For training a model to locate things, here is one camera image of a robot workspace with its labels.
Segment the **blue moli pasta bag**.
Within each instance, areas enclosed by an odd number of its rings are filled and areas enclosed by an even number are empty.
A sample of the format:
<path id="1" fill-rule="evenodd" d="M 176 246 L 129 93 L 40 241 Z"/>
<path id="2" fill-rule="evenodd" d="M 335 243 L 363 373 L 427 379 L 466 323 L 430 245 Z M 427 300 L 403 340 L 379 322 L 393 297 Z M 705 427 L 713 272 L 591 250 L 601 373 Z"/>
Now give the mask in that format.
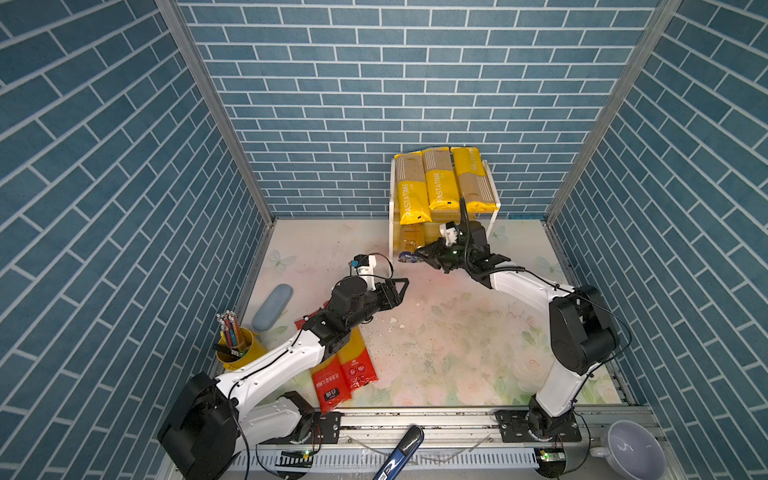
<path id="1" fill-rule="evenodd" d="M 401 228 L 400 263 L 419 263 L 422 261 L 417 251 L 426 245 L 423 224 L 403 225 Z"/>

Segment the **yellow pastatime bag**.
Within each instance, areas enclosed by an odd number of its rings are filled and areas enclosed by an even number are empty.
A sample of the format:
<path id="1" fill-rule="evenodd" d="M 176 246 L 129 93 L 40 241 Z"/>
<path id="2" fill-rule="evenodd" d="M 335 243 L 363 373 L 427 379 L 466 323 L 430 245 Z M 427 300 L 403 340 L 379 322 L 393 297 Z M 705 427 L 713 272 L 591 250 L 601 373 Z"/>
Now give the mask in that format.
<path id="1" fill-rule="evenodd" d="M 401 225 L 431 222 L 426 175 L 420 152 L 394 159 L 395 183 Z"/>
<path id="2" fill-rule="evenodd" d="M 449 149 L 425 150 L 422 160 L 429 208 L 432 211 L 458 210 L 460 194 Z"/>
<path id="3" fill-rule="evenodd" d="M 469 213 L 499 210 L 489 176 L 476 147 L 452 147 L 451 154 L 461 196 Z"/>

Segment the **red spaghetti bag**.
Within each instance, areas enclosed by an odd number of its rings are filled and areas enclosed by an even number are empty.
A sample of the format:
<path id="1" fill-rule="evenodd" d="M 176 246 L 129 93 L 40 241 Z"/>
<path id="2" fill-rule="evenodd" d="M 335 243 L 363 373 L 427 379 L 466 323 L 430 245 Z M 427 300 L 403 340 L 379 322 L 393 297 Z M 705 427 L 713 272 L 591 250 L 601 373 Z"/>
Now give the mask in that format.
<path id="1" fill-rule="evenodd" d="M 310 369 L 312 383 L 323 413 L 334 410 L 339 404 L 352 398 L 342 358 L 349 347 L 347 344 L 322 363 Z"/>
<path id="2" fill-rule="evenodd" d="M 348 342 L 338 351 L 337 357 L 350 391 L 378 380 L 359 327 L 351 331 Z"/>

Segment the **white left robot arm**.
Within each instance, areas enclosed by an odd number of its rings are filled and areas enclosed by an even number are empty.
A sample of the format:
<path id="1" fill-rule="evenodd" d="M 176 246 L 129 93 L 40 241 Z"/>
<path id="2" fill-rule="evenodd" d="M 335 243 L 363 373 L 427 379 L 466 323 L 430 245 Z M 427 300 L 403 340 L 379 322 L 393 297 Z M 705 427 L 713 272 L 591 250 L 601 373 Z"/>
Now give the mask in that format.
<path id="1" fill-rule="evenodd" d="M 406 278 L 384 278 L 370 287 L 363 276 L 347 276 L 326 305 L 274 350 L 215 378 L 199 373 L 189 379 L 157 434 L 182 477 L 218 479 L 241 451 L 291 435 L 308 418 L 308 403 L 288 394 L 269 404 L 263 399 L 331 358 L 355 327 L 398 307 L 408 286 Z"/>

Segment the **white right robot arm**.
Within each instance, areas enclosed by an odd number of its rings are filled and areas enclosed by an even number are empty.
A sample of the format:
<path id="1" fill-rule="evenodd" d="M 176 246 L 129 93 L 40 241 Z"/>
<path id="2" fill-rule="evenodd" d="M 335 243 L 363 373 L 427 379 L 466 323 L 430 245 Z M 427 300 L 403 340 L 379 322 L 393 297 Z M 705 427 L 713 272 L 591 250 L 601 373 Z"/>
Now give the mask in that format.
<path id="1" fill-rule="evenodd" d="M 442 224 L 437 240 L 413 256 L 446 273 L 463 269 L 485 287 L 548 316 L 555 361 L 531 397 L 526 422 L 537 440 L 559 437 L 575 420 L 575 401 L 586 381 L 620 344 L 614 315 L 600 291 L 589 285 L 562 286 L 492 252 L 484 227 L 474 220 Z"/>

